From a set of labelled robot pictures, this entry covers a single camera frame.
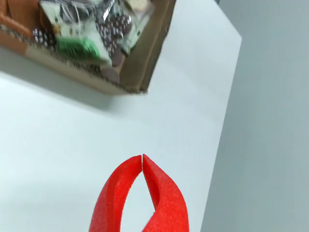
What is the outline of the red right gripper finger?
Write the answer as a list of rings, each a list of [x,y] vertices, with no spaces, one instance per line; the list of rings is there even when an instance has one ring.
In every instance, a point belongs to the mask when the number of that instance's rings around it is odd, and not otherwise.
[[[145,154],[142,171],[154,205],[154,213],[143,231],[188,232],[187,207],[176,183]]]

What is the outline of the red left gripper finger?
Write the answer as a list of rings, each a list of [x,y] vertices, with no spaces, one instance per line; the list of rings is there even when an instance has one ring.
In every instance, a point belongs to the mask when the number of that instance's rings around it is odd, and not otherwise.
[[[127,195],[141,171],[141,155],[127,159],[113,171],[97,199],[90,222],[90,232],[120,231]]]

